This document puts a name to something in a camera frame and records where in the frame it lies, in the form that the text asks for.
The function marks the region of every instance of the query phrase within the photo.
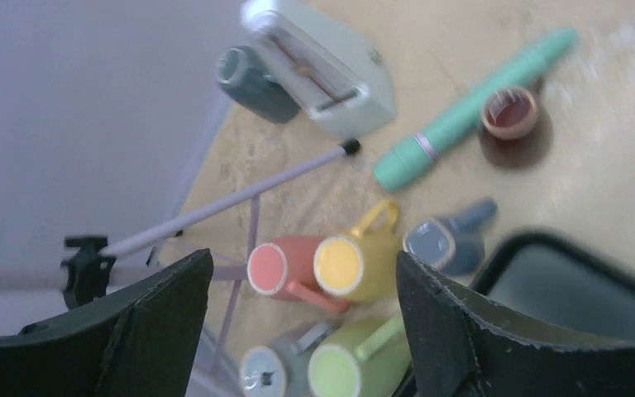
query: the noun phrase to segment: green mug handle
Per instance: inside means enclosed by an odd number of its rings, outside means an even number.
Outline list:
[[[354,351],[356,358],[361,362],[368,361],[381,347],[402,333],[405,333],[405,324],[403,323],[403,315],[399,313],[386,321],[356,347]]]

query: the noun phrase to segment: black clamp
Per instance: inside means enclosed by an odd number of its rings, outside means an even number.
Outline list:
[[[67,286],[62,291],[69,310],[106,296],[114,257],[101,256],[99,252],[108,245],[105,236],[66,237],[64,246],[78,248],[74,256],[62,261],[69,274]]]

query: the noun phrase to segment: table surface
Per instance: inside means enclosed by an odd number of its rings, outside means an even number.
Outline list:
[[[397,119],[364,136],[362,153],[261,196],[259,242],[284,234],[349,227],[383,197],[402,205],[399,232],[433,213],[454,213],[489,195],[499,216],[485,230],[488,253],[520,228],[550,227],[635,273],[635,0],[313,0],[368,37],[393,80]],[[578,46],[547,76],[541,98],[553,123],[547,155],[533,167],[501,170],[471,134],[424,178],[388,194],[371,168],[396,141],[426,125],[476,81],[539,37],[573,26]],[[184,211],[332,149],[337,141],[304,114],[285,126],[235,106],[198,175]],[[186,230],[181,240],[246,257],[249,204]],[[180,252],[163,253],[168,263]],[[231,284],[210,290],[207,325],[218,332]],[[393,313],[395,297],[352,309],[347,318]],[[237,360],[306,320],[306,304],[277,302],[242,288],[227,350]]]

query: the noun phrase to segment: gray wall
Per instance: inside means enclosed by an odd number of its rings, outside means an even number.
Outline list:
[[[229,104],[212,73],[240,4],[0,0],[0,269],[179,210]],[[56,291],[0,294],[0,334],[62,312]]]

